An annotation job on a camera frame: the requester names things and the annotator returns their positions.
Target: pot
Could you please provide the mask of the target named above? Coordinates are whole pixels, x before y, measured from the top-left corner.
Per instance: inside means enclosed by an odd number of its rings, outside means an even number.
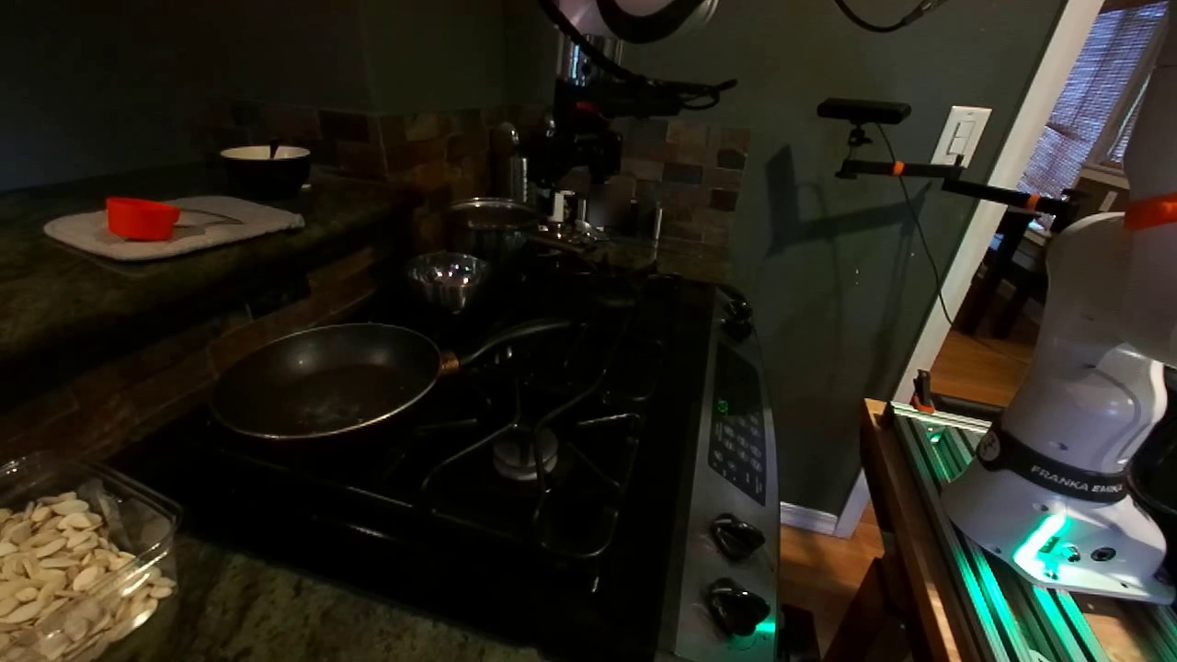
[[[218,159],[244,200],[292,200],[310,183],[310,148],[297,144],[234,144]]]
[[[429,311],[446,311],[450,318],[459,318],[482,298],[488,273],[488,263],[455,252],[416,253],[406,265],[413,296]]]
[[[473,197],[468,204],[450,207],[446,237],[459,253],[477,253],[487,263],[513,263],[526,237],[542,226],[542,213],[514,200],[487,200]]]
[[[233,366],[213,388],[211,414],[220,428],[258,443],[337,439],[402,415],[440,374],[455,374],[503,341],[562,328],[571,321],[520,324],[465,356],[394,324],[313,328]]]

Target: glass bowl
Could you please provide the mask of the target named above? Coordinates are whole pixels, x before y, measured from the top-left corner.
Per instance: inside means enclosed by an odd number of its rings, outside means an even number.
[[[177,507],[93,465],[0,465],[0,662],[99,660],[174,593]]]
[[[459,318],[482,298],[488,273],[488,263],[455,252],[416,253],[406,265],[416,298],[452,318]]]

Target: stove control panel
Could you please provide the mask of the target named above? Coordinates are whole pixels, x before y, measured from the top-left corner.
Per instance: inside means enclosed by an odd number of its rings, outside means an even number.
[[[757,341],[733,336],[727,318],[727,303],[716,303],[661,642],[669,660],[777,662],[777,430]]]
[[[736,491],[764,504],[764,398],[753,366],[736,362],[736,351],[716,346],[712,371],[712,424],[709,424],[709,469]]]

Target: stove knob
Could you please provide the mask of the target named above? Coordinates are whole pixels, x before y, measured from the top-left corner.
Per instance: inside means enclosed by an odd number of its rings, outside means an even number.
[[[749,553],[764,544],[764,533],[726,511],[709,523],[709,541],[721,550],[727,563],[744,563]]]
[[[761,598],[741,590],[733,578],[712,580],[705,593],[712,627],[733,637],[749,637],[771,611]]]
[[[733,341],[747,341],[747,336],[753,330],[749,324],[749,303],[736,290],[736,286],[721,286],[726,296],[726,318],[721,318],[721,330]]]

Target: frying pan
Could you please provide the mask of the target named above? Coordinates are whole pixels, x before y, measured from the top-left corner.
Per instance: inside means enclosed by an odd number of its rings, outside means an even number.
[[[465,356],[394,324],[310,328],[233,366],[213,388],[211,414],[220,428],[258,443],[337,439],[402,415],[440,374],[482,352],[560,328],[571,321],[520,324]]]

